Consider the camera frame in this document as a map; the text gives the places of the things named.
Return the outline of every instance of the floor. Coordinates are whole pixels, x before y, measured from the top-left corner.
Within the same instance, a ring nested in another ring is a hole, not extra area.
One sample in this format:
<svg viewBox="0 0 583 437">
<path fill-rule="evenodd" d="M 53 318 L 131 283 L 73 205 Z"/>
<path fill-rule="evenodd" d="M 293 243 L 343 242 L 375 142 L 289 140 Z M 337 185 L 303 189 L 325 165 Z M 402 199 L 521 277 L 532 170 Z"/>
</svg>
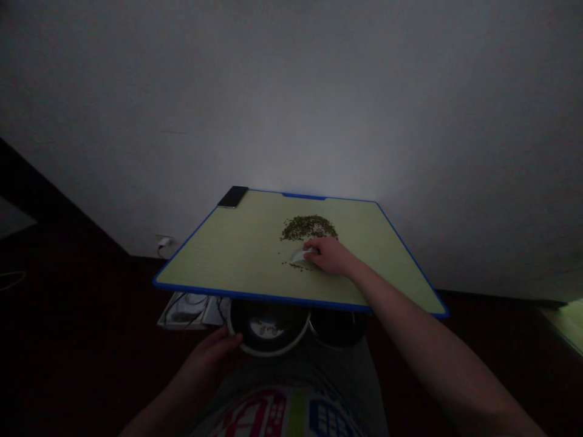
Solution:
<svg viewBox="0 0 583 437">
<path fill-rule="evenodd" d="M 1 294 L 5 428 L 14 435 L 116 435 L 160 391 L 205 335 L 156 326 L 170 297 L 151 285 L 162 263 L 126 256 L 83 229 L 36 225 L 0 240 L 1 272 L 27 271 Z M 441 294 L 451 312 L 444 324 L 543 429 L 580 435 L 583 361 L 546 320 L 515 300 Z M 391 435 L 456 435 L 376 319 L 367 338 Z"/>
</svg>

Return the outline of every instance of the wall outlet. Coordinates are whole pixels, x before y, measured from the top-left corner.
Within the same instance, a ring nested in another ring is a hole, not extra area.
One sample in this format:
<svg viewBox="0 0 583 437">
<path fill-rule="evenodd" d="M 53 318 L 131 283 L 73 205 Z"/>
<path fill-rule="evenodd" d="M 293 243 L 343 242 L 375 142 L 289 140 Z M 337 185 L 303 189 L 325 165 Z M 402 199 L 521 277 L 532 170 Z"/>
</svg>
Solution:
<svg viewBox="0 0 583 437">
<path fill-rule="evenodd" d="M 156 238 L 156 242 L 158 243 L 158 246 L 162 246 L 162 247 L 168 247 L 171 246 L 172 243 L 174 243 L 174 237 L 171 237 L 170 235 L 154 235 L 154 237 Z"/>
</svg>

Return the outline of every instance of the right arm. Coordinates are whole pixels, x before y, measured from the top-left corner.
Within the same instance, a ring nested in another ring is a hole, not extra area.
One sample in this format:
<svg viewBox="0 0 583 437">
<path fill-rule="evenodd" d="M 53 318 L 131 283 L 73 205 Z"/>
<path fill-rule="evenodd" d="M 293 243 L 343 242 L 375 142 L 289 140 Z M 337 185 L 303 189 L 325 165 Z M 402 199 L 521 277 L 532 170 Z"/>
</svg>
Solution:
<svg viewBox="0 0 583 437">
<path fill-rule="evenodd" d="M 478 356 L 454 333 L 333 237 L 307 242 L 305 258 L 349 278 L 421 383 L 468 436 L 545 436 Z"/>
</svg>

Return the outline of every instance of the white cable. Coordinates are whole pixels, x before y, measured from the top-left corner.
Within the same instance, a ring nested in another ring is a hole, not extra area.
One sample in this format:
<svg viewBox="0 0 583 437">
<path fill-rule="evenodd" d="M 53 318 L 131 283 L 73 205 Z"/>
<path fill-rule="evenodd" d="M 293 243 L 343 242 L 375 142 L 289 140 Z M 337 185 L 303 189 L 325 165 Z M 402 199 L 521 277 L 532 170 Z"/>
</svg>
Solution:
<svg viewBox="0 0 583 437">
<path fill-rule="evenodd" d="M 22 281 L 24 278 L 26 278 L 26 272 L 24 270 L 16 270 L 14 272 L 0 273 L 0 276 L 9 276 L 11 274 L 20 274 L 22 276 L 20 278 L 18 278 L 16 281 L 14 281 L 13 283 L 11 283 L 10 285 L 7 285 L 3 288 L 0 288 L 0 291 L 8 290 L 9 288 L 14 287 L 17 283 Z"/>
</svg>

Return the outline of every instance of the blue border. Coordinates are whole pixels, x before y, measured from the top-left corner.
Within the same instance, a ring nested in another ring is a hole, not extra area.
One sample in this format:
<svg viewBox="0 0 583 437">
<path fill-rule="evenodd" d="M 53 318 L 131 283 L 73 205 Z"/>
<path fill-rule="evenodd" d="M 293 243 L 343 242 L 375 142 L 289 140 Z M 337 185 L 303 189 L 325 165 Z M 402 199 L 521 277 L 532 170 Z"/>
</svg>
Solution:
<svg viewBox="0 0 583 437">
<path fill-rule="evenodd" d="M 312 199 L 312 200 L 326 200 L 327 198 L 333 198 L 333 199 L 338 199 L 338 200 L 353 200 L 356 202 L 374 203 L 378 207 L 378 209 L 380 209 L 380 211 L 383 213 L 384 218 L 387 219 L 387 222 L 389 222 L 390 227 L 396 233 L 397 237 L 399 238 L 399 241 L 403 244 L 403 246 L 407 250 L 407 253 L 411 257 L 411 259 L 413 260 L 413 262 L 415 263 L 415 265 L 417 266 L 417 268 L 419 269 L 419 271 L 421 272 L 421 274 L 425 278 L 425 281 L 427 281 L 427 284 L 429 285 L 431 290 L 433 290 L 433 292 L 435 293 L 435 296 L 437 297 L 437 299 L 441 303 L 443 309 L 445 310 L 444 314 L 431 313 L 431 315 L 434 316 L 436 319 L 447 319 L 449 317 L 448 307 L 445 306 L 445 303 L 443 303 L 441 297 L 435 291 L 435 288 L 433 288 L 433 286 L 431 285 L 431 282 L 429 282 L 429 279 L 427 278 L 427 276 L 425 276 L 425 273 L 421 269 L 421 266 L 417 263 L 417 260 L 415 259 L 415 257 L 413 256 L 413 254 L 411 253 L 411 251 L 409 250 L 409 248 L 407 247 L 407 245 L 405 244 L 405 242 L 403 241 L 403 239 L 401 238 L 401 236 L 399 235 L 399 233 L 397 232 L 397 230 L 395 229 L 393 224 L 390 222 L 389 218 L 384 213 L 381 206 L 377 202 L 375 202 L 374 200 L 351 199 L 351 198 L 344 198 L 344 197 L 322 197 L 322 196 L 292 194 L 292 193 L 285 193 L 285 192 L 279 192 L 279 191 L 258 190 L 258 189 L 252 189 L 251 191 L 271 192 L 271 193 L 275 193 L 275 194 L 281 194 L 285 197 L 305 198 L 305 199 Z M 162 269 L 160 269 L 160 271 L 156 274 L 156 276 L 154 277 L 154 279 L 152 281 L 152 284 L 155 287 L 160 288 L 161 290 L 180 291 L 183 293 L 207 294 L 209 296 L 231 297 L 234 299 L 257 300 L 257 296 L 261 296 L 261 300 L 267 301 L 267 302 L 290 303 L 290 304 L 294 304 L 294 305 L 305 305 L 308 307 L 330 308 L 333 310 L 354 311 L 356 313 L 372 313 L 371 307 L 369 307 L 367 305 L 350 305 L 347 303 L 326 302 L 323 300 L 297 299 L 297 298 L 293 298 L 293 297 L 281 297 L 281 296 L 266 296 L 264 294 L 243 293 L 241 291 L 218 290 L 215 288 L 202 288 L 202 287 L 194 287 L 194 286 L 186 286 L 186 285 L 174 285 L 174 284 L 169 284 L 169 283 L 158 282 L 158 276 L 160 275 L 160 273 L 162 273 L 164 271 L 164 269 L 166 268 L 166 266 L 168 266 L 168 264 L 170 264 L 172 262 L 174 257 L 190 241 L 190 239 L 193 237 L 194 234 L 196 234 L 196 232 L 200 229 L 200 227 L 205 224 L 205 222 L 215 212 L 216 209 L 217 209 L 217 206 L 215 206 L 213 208 L 213 210 L 208 214 L 208 216 L 205 217 L 205 219 L 202 221 L 202 223 L 198 225 L 198 227 L 194 230 L 194 232 L 192 234 L 190 234 L 190 237 L 188 237 L 186 239 L 186 241 L 184 243 L 182 243 L 182 246 L 180 246 L 180 248 L 174 253 L 174 255 L 172 255 L 172 257 L 164 264 L 164 267 L 162 267 Z"/>
</svg>

